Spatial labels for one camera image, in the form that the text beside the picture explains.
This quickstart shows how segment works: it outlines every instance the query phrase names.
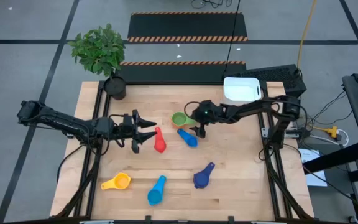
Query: green leaves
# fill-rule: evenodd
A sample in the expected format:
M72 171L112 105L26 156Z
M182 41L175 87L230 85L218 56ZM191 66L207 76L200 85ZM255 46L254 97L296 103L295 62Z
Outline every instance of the green leaves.
M78 34L75 41L67 43L72 48L71 56L75 63L77 58L86 71L108 77L115 70L121 70L120 63L125 59L121 35L112 30L111 24L106 28L98 27L86 33Z

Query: potted plant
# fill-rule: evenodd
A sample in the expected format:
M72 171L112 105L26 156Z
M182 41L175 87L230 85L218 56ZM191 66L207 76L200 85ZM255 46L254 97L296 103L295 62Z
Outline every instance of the potted plant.
M97 75L103 72L105 77L109 77L104 82L107 94L116 100L125 97L125 81L117 72L121 70L120 63L125 59L125 46L120 34L111 30L111 24L107 24L106 28L99 26L90 30L83 37L78 34L75 41L69 41L68 44L73 47L71 56L75 63L79 57L79 63L86 71Z

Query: green measuring cup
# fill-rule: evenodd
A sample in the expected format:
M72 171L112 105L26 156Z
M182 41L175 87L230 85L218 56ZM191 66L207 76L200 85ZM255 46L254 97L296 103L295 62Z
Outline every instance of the green measuring cup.
M195 124L196 121L187 117L184 112L176 112L171 116L172 124L176 128L183 128L187 124Z

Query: white container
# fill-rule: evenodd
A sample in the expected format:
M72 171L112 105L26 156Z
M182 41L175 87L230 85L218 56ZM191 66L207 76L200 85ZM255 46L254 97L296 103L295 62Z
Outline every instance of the white container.
M223 81L223 103L241 105L260 100L259 80L256 78L226 77Z

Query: black plant pot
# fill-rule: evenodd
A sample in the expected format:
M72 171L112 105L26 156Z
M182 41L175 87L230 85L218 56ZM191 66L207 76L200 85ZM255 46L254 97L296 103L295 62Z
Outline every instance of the black plant pot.
M104 90L116 100L122 100L127 95L124 79L119 76L111 76L103 85Z

